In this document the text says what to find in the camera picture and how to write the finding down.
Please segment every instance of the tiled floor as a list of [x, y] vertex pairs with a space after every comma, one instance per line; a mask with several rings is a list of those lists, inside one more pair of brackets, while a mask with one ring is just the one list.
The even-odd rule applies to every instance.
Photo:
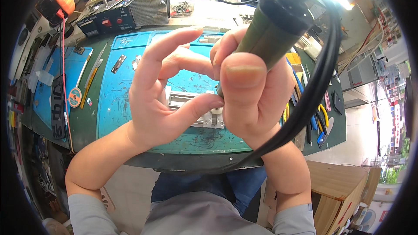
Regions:
[[[361, 165], [377, 154], [377, 130], [370, 105], [346, 110], [347, 141], [330, 149], [306, 156], [306, 160], [332, 164]], [[122, 165], [105, 185], [116, 211], [111, 217], [120, 231], [141, 233], [149, 213], [151, 190], [159, 173], [145, 168]], [[258, 223], [266, 227], [267, 207], [260, 204]]]

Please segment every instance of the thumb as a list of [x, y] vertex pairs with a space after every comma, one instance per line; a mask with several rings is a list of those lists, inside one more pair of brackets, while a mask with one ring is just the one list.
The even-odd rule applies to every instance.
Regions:
[[175, 122], [179, 128], [187, 128], [211, 109], [223, 106], [222, 97], [203, 93], [185, 102], [176, 112], [172, 113], [170, 121]]
[[239, 52], [223, 60], [220, 82], [225, 100], [224, 121], [257, 122], [266, 76], [266, 65], [257, 55]]

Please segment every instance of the green soldering iron handle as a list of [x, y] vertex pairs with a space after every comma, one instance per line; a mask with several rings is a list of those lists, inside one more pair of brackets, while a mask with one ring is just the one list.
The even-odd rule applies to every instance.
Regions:
[[[312, 25], [312, 16], [300, 0], [259, 0], [235, 52], [258, 55], [270, 71]], [[220, 82], [217, 93], [224, 97]]]

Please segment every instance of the person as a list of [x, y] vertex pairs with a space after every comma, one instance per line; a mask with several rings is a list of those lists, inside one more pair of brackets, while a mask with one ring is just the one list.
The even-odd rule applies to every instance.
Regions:
[[[293, 75], [285, 58], [267, 72], [258, 56], [233, 53], [246, 29], [228, 31], [212, 47], [210, 59], [188, 49], [202, 27], [174, 30], [145, 49], [129, 90], [132, 120], [87, 145], [68, 167], [65, 183], [75, 235], [119, 234], [99, 189], [128, 159], [174, 140], [209, 110], [223, 107], [227, 129], [253, 150], [279, 131]], [[224, 99], [204, 93], [176, 111], [163, 105], [159, 97], [167, 79], [182, 69], [220, 80]], [[315, 234], [310, 173], [302, 153], [289, 142], [262, 159], [264, 167], [235, 170], [223, 178], [161, 173], [141, 234]], [[241, 217], [266, 174], [277, 190], [272, 231]]]

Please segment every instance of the white bottle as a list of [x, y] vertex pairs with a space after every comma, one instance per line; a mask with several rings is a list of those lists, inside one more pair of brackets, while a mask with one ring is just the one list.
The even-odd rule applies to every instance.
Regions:
[[38, 80], [41, 83], [44, 83], [47, 86], [51, 86], [52, 85], [52, 81], [54, 81], [54, 77], [46, 72], [45, 70], [41, 70], [41, 71], [36, 71], [35, 74], [38, 76]]

